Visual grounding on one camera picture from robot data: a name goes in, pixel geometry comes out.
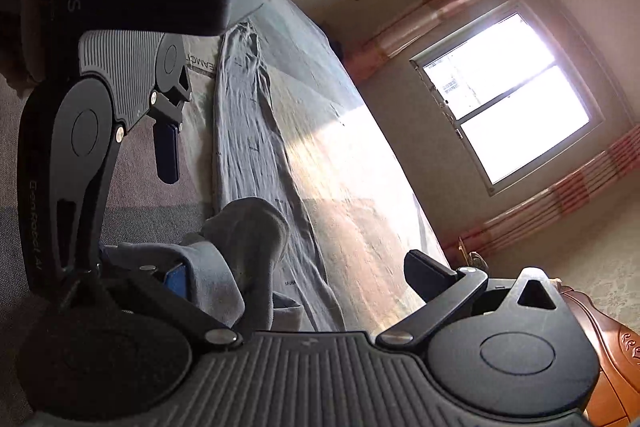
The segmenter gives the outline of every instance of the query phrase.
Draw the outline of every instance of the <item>wooden furniture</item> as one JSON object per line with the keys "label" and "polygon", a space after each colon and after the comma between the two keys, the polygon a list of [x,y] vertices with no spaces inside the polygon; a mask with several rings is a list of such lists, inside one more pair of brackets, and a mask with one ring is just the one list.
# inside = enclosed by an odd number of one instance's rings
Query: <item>wooden furniture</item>
{"label": "wooden furniture", "polygon": [[600,378],[587,405],[594,427],[626,427],[640,417],[640,335],[598,311],[591,299],[560,288],[600,359]]}

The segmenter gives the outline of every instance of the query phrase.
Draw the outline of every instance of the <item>curtain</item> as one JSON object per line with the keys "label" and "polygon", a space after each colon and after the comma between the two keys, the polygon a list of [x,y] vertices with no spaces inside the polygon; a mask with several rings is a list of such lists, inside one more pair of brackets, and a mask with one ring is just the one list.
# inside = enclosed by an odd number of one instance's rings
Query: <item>curtain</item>
{"label": "curtain", "polygon": [[376,35],[348,53],[344,67],[358,85],[398,55],[409,44],[479,0],[420,0],[407,7],[376,32]]}
{"label": "curtain", "polygon": [[558,183],[445,245],[445,254],[449,262],[455,264],[459,240],[468,251],[477,251],[485,257],[513,245],[585,206],[594,196],[639,167],[640,125],[637,125]]}

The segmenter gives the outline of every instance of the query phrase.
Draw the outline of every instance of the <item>window frame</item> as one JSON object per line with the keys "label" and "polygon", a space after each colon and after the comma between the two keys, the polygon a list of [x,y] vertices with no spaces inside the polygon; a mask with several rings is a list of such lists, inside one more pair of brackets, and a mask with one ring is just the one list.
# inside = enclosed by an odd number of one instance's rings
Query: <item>window frame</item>
{"label": "window frame", "polygon": [[[536,78],[539,74],[542,73],[542,71],[534,77],[524,80],[517,86],[508,89],[504,93],[496,96],[494,99],[482,104],[480,107],[458,119],[453,114],[453,111],[450,110],[449,105],[447,105],[446,103],[446,99],[443,98],[442,94],[431,82],[431,79],[429,78],[429,75],[426,73],[426,71],[424,71],[424,68],[443,55],[446,55],[450,51],[453,51],[453,49],[468,41],[473,36],[478,35],[478,33],[484,31],[485,29],[488,29],[492,25],[505,20],[516,13],[520,17],[522,17],[522,19],[533,29],[533,31],[536,32],[538,37],[548,46],[549,50],[554,56],[554,62],[548,68],[557,65],[561,69],[562,73],[569,81],[569,84],[571,85],[571,88],[573,89],[576,97],[578,98],[578,100],[580,100],[582,107],[587,113],[589,122],[578,129],[576,132],[562,140],[560,143],[551,147],[551,149],[549,149],[542,155],[538,156],[534,160],[522,166],[520,169],[512,172],[511,174],[494,184],[491,182],[491,179],[489,179],[489,175],[486,173],[486,170],[484,169],[484,166],[482,165],[482,162],[480,161],[476,150],[474,149],[469,139],[466,137],[466,134],[462,129],[462,124],[466,123],[481,112],[484,112],[488,108],[492,107],[493,105],[495,105],[495,103],[500,102],[500,100],[507,98],[510,94],[514,93],[516,90],[520,89],[522,86],[525,86],[534,78]],[[569,60],[567,54],[552,37],[551,33],[546,29],[540,19],[522,0],[507,1],[485,13],[484,15],[463,25],[452,34],[439,40],[438,42],[426,48],[420,54],[416,55],[411,59],[411,64],[413,65],[415,70],[418,71],[418,74],[420,74],[420,78],[422,79],[423,83],[426,84],[429,92],[431,93],[431,96],[433,96],[436,103],[438,103],[441,111],[444,113],[447,120],[449,120],[449,123],[453,127],[454,132],[458,135],[458,137],[464,144],[465,149],[471,156],[473,163],[476,166],[476,169],[478,170],[484,186],[490,196],[494,196],[495,194],[498,194],[506,188],[511,187],[532,172],[536,171],[537,169],[551,161],[553,158],[558,156],[560,153],[569,149],[569,147],[581,140],[584,136],[588,135],[604,120],[598,104],[595,102],[595,99],[591,95],[591,92],[586,83],[580,76],[580,73],[578,73],[571,60]]]}

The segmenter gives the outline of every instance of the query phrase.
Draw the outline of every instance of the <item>window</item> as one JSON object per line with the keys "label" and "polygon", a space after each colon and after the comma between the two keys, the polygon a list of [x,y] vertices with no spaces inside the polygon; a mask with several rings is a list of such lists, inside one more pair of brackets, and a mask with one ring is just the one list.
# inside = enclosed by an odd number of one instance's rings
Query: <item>window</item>
{"label": "window", "polygon": [[599,123],[597,108],[526,6],[510,3],[419,57],[426,82],[491,194]]}

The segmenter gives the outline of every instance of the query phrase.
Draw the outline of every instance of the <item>metal screw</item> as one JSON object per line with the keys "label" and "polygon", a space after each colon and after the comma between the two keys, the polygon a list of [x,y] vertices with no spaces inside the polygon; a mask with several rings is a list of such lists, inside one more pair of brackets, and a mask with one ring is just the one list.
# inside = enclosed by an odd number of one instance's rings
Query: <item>metal screw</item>
{"label": "metal screw", "polygon": [[414,336],[408,331],[385,331],[380,333],[378,338],[385,344],[402,346],[403,344],[410,343],[414,339]]}
{"label": "metal screw", "polygon": [[219,330],[207,331],[207,333],[204,334],[204,339],[209,344],[214,344],[215,346],[228,346],[238,340],[238,334],[235,331],[223,330],[221,328]]}

